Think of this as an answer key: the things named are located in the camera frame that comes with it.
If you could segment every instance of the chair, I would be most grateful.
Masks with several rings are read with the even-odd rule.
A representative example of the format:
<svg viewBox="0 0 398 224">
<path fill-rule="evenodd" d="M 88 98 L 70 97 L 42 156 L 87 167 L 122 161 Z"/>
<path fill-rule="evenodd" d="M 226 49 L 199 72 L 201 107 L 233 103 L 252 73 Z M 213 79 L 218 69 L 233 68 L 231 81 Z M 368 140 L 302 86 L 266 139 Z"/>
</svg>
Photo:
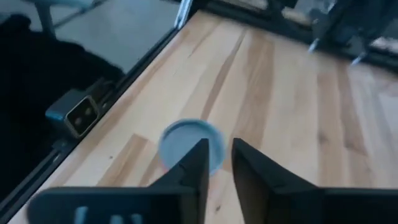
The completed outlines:
<svg viewBox="0 0 398 224">
<path fill-rule="evenodd" d="M 53 5 L 79 7 L 86 9 L 90 7 L 94 0 L 25 0 L 33 3 L 42 24 L 43 32 L 55 38 L 55 29 L 52 22 L 50 7 Z"/>
</svg>

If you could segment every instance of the wooden tabletop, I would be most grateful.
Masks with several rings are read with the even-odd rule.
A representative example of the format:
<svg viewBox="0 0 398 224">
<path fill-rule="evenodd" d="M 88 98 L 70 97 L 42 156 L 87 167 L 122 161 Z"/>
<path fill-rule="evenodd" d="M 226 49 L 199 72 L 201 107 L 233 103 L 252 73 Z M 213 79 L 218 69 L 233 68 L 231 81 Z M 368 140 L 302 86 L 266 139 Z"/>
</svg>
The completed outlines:
<svg viewBox="0 0 398 224">
<path fill-rule="evenodd" d="M 164 173 L 162 131 L 214 124 L 228 146 L 207 223 L 243 223 L 231 141 L 244 139 L 317 185 L 398 187 L 398 81 L 246 25 L 198 12 L 40 190 L 147 186 Z M 27 223 L 23 207 L 10 223 Z"/>
</svg>

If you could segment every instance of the metal bracket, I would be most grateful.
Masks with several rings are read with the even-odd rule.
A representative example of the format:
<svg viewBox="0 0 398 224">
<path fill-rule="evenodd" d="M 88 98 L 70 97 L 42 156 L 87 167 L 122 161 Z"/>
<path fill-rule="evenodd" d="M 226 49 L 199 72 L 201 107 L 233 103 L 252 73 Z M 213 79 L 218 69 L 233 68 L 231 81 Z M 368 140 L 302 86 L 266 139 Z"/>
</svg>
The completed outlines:
<svg viewBox="0 0 398 224">
<path fill-rule="evenodd" d="M 42 24 L 43 33 L 47 34 L 49 37 L 56 39 L 55 29 L 52 22 L 50 5 L 35 3 L 37 13 L 39 15 L 40 22 Z"/>
<path fill-rule="evenodd" d="M 178 9 L 177 17 L 175 18 L 174 27 L 181 29 L 188 18 L 189 11 L 191 9 L 193 0 L 182 0 L 180 3 L 180 8 Z"/>
</svg>

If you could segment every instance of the black aluminum frame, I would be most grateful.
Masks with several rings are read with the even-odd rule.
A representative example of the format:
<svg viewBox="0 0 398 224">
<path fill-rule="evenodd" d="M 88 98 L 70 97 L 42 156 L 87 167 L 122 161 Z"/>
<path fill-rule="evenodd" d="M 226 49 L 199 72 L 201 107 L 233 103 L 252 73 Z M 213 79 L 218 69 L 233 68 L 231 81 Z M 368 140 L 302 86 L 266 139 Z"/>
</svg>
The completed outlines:
<svg viewBox="0 0 398 224">
<path fill-rule="evenodd" d="M 103 99 L 103 113 L 107 113 L 120 96 L 131 86 L 153 59 L 175 37 L 178 30 L 171 28 L 149 51 L 133 66 L 117 84 L 116 91 L 109 92 Z M 80 143 L 81 139 L 61 138 L 53 144 L 51 153 L 0 203 L 0 224 L 7 223 L 39 187 L 50 177 L 58 166 Z"/>
<path fill-rule="evenodd" d="M 289 21 L 295 27 L 302 28 L 300 29 L 300 32 L 296 32 L 290 27 L 284 26 L 283 24 L 281 25 L 279 21 L 271 18 L 271 15 L 267 15 L 266 13 L 261 11 L 245 9 L 220 0 L 211 0 L 207 3 L 202 2 L 200 4 L 197 4 L 196 8 L 193 8 L 193 10 L 196 11 L 198 9 L 210 12 L 212 14 L 216 14 L 218 16 L 227 17 L 229 19 L 233 19 L 253 27 L 264 29 L 269 32 L 283 35 L 304 44 L 310 45 L 314 41 L 311 27 L 304 27 L 298 22 Z M 340 58 L 353 60 L 362 53 L 362 48 L 358 45 L 359 43 L 357 41 L 354 41 L 350 48 L 338 48 L 335 45 L 323 44 L 319 45 L 316 50 L 320 50 L 328 54 L 333 54 Z M 362 60 L 362 62 L 385 68 L 393 73 L 398 73 L 398 55 L 387 51 L 371 49 L 371 51 L 368 52 L 367 56 Z"/>
<path fill-rule="evenodd" d="M 194 0 L 188 20 L 197 10 L 203 10 L 218 16 L 234 19 L 250 26 L 286 36 L 304 44 L 309 45 L 313 41 L 311 29 L 308 27 L 304 28 L 302 30 L 303 32 L 293 32 L 291 29 L 288 29 L 288 27 L 280 26 L 277 21 L 271 19 L 270 15 L 235 6 L 220 0 Z M 301 24 L 294 21 L 291 22 L 298 27 L 303 27 Z M 135 64 L 127 73 L 126 77 L 118 83 L 116 88 L 117 91 L 112 91 L 106 95 L 106 106 L 103 108 L 104 113 L 102 116 L 115 104 L 118 98 L 139 77 L 153 59 L 160 54 L 163 48 L 177 33 L 178 29 L 171 28 L 163 38 L 161 38 L 158 43 Z M 361 53 L 355 47 L 350 49 L 337 49 L 335 46 L 331 47 L 327 45 L 321 45 L 317 50 L 348 59 L 354 59 Z M 398 56 L 388 52 L 373 50 L 363 59 L 363 62 L 386 68 L 394 73 L 398 72 Z M 53 151 L 0 203 L 0 224 L 7 223 L 19 211 L 37 189 L 39 189 L 57 167 L 68 157 L 80 141 L 81 139 L 72 141 L 59 139 L 53 145 Z"/>
</svg>

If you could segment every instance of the black fabric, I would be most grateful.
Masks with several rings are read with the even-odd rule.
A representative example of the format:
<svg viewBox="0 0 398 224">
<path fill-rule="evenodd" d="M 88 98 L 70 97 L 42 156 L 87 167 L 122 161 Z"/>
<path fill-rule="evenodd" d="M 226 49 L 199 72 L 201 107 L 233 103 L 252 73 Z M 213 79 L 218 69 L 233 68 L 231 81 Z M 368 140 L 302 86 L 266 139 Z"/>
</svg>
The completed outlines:
<svg viewBox="0 0 398 224">
<path fill-rule="evenodd" d="M 43 142 L 53 130 L 45 110 L 52 103 L 71 88 L 85 90 L 100 77 L 117 81 L 123 76 L 118 67 L 83 47 L 33 32 L 29 25 L 22 15 L 12 15 L 0 25 L 0 125 L 1 141 L 7 142 L 1 148 L 0 164 L 7 164 L 9 172 L 24 166 L 14 154 L 28 155 L 29 165 L 20 168 L 24 170 L 20 178 L 48 153 Z"/>
</svg>

